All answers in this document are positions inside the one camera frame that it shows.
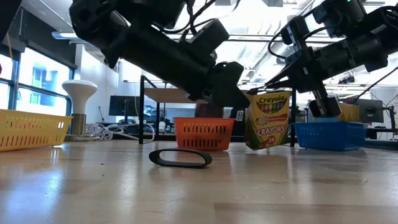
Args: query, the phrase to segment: window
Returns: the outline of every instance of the window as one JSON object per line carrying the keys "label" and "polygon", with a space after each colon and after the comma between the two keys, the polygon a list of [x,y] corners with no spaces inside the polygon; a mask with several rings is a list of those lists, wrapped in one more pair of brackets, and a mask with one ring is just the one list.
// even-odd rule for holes
{"label": "window", "polygon": [[21,54],[19,83],[67,95],[62,83],[69,80],[70,69],[34,50]]}
{"label": "window", "polygon": [[8,109],[9,87],[0,83],[0,109]]}
{"label": "window", "polygon": [[16,109],[32,113],[65,116],[67,113],[67,100],[62,97],[19,88]]}
{"label": "window", "polygon": [[10,80],[12,77],[12,60],[9,57],[0,55],[1,73],[0,78]]}

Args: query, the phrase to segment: plastic basket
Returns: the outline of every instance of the plastic basket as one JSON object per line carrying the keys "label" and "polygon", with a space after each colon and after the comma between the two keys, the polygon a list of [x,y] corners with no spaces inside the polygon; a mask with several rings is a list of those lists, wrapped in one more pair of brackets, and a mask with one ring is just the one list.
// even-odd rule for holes
{"label": "plastic basket", "polygon": [[58,146],[72,117],[0,110],[0,151]]}
{"label": "plastic basket", "polygon": [[364,146],[367,124],[350,122],[295,123],[300,147],[345,151]]}
{"label": "plastic basket", "polygon": [[202,151],[229,148],[235,119],[174,118],[178,147]]}

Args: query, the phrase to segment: yellow basket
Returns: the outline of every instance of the yellow basket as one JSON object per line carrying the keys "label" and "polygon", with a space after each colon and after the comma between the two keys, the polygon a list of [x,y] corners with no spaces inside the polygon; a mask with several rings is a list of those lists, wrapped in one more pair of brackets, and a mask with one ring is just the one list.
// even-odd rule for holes
{"label": "yellow basket", "polygon": [[59,146],[72,117],[0,110],[0,151]]}

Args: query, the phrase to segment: blue basket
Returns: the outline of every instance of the blue basket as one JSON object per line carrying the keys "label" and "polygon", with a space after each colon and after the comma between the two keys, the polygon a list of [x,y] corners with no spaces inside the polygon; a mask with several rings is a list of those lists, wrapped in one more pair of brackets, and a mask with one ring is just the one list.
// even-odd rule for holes
{"label": "blue basket", "polygon": [[300,147],[345,151],[364,146],[367,124],[350,122],[295,123]]}

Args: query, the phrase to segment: black rubber band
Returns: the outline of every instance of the black rubber band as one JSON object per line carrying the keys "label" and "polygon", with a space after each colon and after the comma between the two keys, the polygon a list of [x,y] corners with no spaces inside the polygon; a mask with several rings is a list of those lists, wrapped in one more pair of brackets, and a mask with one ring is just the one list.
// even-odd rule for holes
{"label": "black rubber band", "polygon": [[[194,153],[202,158],[204,158],[205,163],[196,163],[196,162],[175,162],[175,161],[166,161],[162,158],[160,158],[160,153],[161,152],[189,152],[189,153]],[[157,165],[160,166],[168,166],[168,167],[181,167],[181,168],[195,168],[195,169],[201,169],[205,168],[208,164],[211,164],[213,162],[213,159],[211,158],[211,155],[209,155],[207,152],[203,151],[197,151],[197,150],[192,150],[192,149],[160,149],[153,151],[149,154],[149,159]]]}

